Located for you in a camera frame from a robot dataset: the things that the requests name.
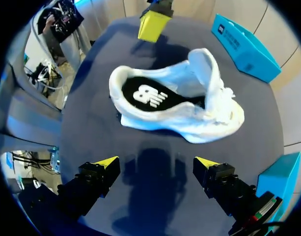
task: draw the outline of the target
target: wire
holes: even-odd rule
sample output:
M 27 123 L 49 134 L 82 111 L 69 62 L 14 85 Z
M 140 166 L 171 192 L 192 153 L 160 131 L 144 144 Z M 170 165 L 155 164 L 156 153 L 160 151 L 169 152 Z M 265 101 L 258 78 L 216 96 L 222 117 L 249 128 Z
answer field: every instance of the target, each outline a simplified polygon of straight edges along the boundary
M 288 144 L 288 145 L 285 145 L 284 147 L 289 147 L 289 146 L 293 146 L 293 145 L 296 145 L 296 144 L 301 144 L 301 141 L 300 141 L 300 142 L 297 142 L 297 143 L 294 143 L 294 144 Z
M 50 59 L 52 65 L 55 67 L 55 69 L 56 69 L 57 72 L 60 74 L 60 76 L 61 76 L 61 78 L 62 78 L 62 80 L 63 80 L 63 84 L 62 84 L 62 86 L 60 86 L 60 87 L 54 88 L 54 87 L 51 87 L 51 86 L 48 86 L 48 85 L 45 85 L 45 87 L 47 87 L 47 88 L 49 88 L 49 89 L 53 89 L 53 90 L 61 89 L 61 88 L 65 85 L 65 78 L 63 77 L 63 74 L 62 74 L 62 72 L 60 71 L 58 65 L 56 64 L 56 62 L 55 62 L 54 59 L 52 58 L 50 52 L 49 52 L 48 50 L 45 49 L 45 46 L 44 46 L 44 45 L 42 44 L 42 42 L 40 41 L 40 38 L 39 38 L 39 36 L 38 36 L 38 34 L 37 34 L 37 32 L 36 32 L 36 29 L 34 28 L 34 25 L 33 25 L 34 18 L 35 18 L 35 15 L 32 17 L 32 20 L 31 20 L 31 22 L 30 22 L 32 32 L 33 32 L 34 36 L 36 37 L 36 39 L 37 39 L 37 41 L 38 41 L 40 47 L 41 47 L 42 50 L 45 52 L 45 54 L 48 56 L 48 58 Z
M 49 164 L 39 164 L 39 163 L 36 163 L 34 161 L 21 160 L 21 159 L 18 159 L 16 157 L 13 157 L 13 160 L 29 163 L 30 165 L 28 165 L 28 166 L 33 167 L 33 168 L 37 168 L 37 169 L 41 169 L 41 170 L 47 172 L 50 175 L 59 175 L 58 173 L 55 173 L 55 172 L 54 173 L 49 172 L 49 171 L 52 171 L 49 167 L 47 167 Z
M 37 164 L 39 164 L 39 163 L 48 163 L 48 162 L 51 161 L 51 159 L 43 159 L 43 160 L 35 159 L 35 158 L 32 157 L 31 154 L 30 154 L 30 157 L 31 157 L 31 158 L 28 158 L 28 157 L 25 157 L 25 156 L 22 156 L 22 155 L 17 155 L 17 154 L 15 154 L 15 153 L 12 153 L 12 154 L 13 154 L 13 156 L 22 158 L 22 159 L 24 159 L 24 160 L 33 161 L 33 162 L 35 162 L 35 163 L 37 163 Z

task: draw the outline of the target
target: white sneaker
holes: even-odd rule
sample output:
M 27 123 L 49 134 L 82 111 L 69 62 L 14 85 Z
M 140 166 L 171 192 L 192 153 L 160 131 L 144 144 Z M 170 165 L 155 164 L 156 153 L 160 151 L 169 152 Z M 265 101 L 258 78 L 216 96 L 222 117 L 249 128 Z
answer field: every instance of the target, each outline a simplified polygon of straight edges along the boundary
M 109 80 L 123 126 L 170 129 L 190 143 L 211 142 L 236 132 L 244 111 L 225 88 L 213 55 L 195 49 L 188 60 L 159 70 L 116 68 Z

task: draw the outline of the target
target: white wall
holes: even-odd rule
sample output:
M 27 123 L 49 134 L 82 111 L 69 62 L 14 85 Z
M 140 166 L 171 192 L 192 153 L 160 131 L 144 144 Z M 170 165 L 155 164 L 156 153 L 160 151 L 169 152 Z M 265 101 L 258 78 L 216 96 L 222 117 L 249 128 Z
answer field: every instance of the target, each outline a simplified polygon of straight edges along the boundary
M 35 71 L 39 63 L 48 58 L 32 32 L 30 33 L 30 36 L 28 38 L 25 53 L 29 57 L 29 60 L 26 63 L 26 67 L 31 71 Z
M 301 141 L 301 73 L 275 92 L 285 145 Z
M 92 0 L 92 2 L 93 6 L 90 0 L 80 0 L 76 4 L 84 17 L 83 24 L 90 40 L 96 40 L 113 20 L 140 15 L 149 5 L 146 0 Z M 191 17 L 210 25 L 217 13 L 232 19 L 255 32 L 280 66 L 292 57 L 298 46 L 298 41 L 287 24 L 264 0 L 174 0 L 172 8 L 175 16 Z M 29 63 L 33 63 L 33 66 L 40 62 L 38 57 L 44 57 L 33 37 L 29 38 L 27 54 L 31 58 Z M 280 74 L 277 80 L 283 81 L 284 77 L 295 76 L 296 71 L 291 72 L 285 67 L 285 74 L 285 76 Z

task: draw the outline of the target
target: cyan box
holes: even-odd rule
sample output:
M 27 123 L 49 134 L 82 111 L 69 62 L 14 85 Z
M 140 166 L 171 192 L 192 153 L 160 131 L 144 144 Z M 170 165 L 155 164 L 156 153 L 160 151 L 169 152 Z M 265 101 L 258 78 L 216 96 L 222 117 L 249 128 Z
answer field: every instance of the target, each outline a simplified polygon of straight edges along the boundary
M 272 81 L 281 68 L 253 33 L 219 14 L 212 33 L 227 50 L 238 70 L 266 83 Z
M 300 152 L 283 155 L 258 176 L 257 197 L 270 191 L 283 199 L 271 221 L 279 221 L 290 203 L 297 182 L 300 160 Z

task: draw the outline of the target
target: round table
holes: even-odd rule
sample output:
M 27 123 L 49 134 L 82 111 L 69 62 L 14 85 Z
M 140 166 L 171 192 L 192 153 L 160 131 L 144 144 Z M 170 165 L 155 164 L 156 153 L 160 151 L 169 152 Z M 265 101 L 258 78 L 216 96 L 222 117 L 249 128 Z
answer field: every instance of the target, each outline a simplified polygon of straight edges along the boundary
M 156 44 L 137 39 L 139 18 L 114 21 L 77 72 L 64 110 L 61 131 L 63 183 L 86 161 L 119 156 L 121 174 L 105 199 L 80 219 L 109 235 L 227 235 L 234 223 L 215 199 L 208 199 L 192 174 L 200 156 L 234 166 L 247 184 L 283 154 L 283 135 L 271 87 L 239 72 L 211 27 L 175 17 Z M 123 127 L 109 97 L 109 76 L 120 65 L 159 69 L 207 48 L 218 62 L 226 87 L 233 89 L 245 122 L 233 135 L 191 144 L 168 131 Z

